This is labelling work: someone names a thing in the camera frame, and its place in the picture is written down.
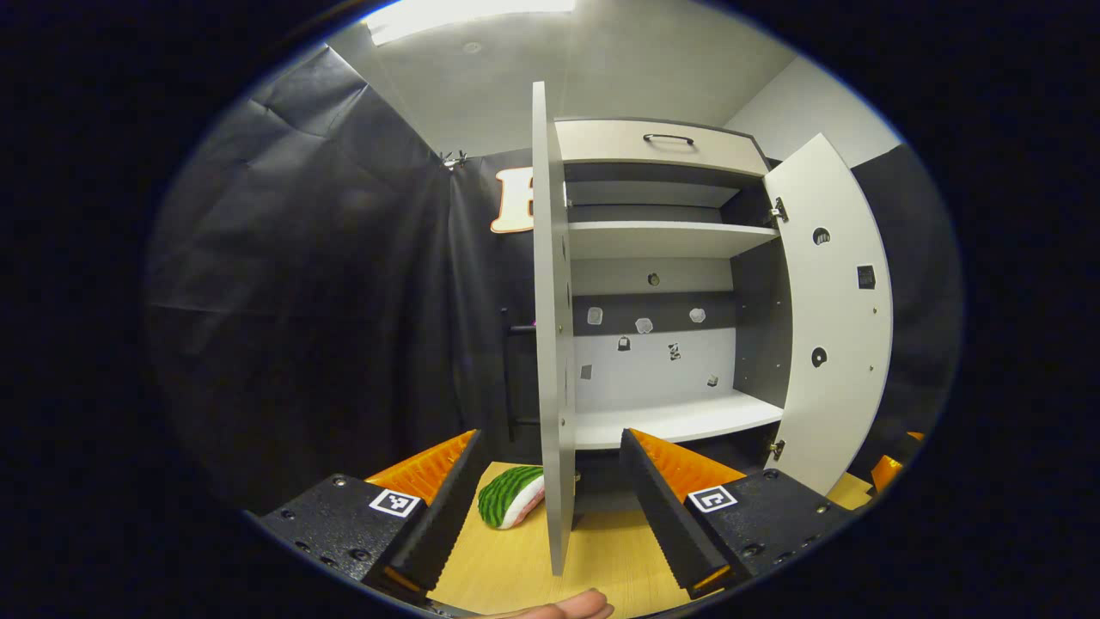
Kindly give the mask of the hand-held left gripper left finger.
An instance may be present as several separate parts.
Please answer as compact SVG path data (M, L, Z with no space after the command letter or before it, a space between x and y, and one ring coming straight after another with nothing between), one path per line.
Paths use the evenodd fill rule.
M369 479L332 474L255 520L296 554L402 603L425 603L484 471L471 430Z

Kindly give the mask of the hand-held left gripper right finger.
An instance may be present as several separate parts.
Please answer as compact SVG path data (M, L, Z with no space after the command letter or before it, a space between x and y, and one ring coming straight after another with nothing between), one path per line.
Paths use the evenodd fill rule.
M618 457L691 599L762 579L857 516L781 469L746 474L636 428L622 431Z

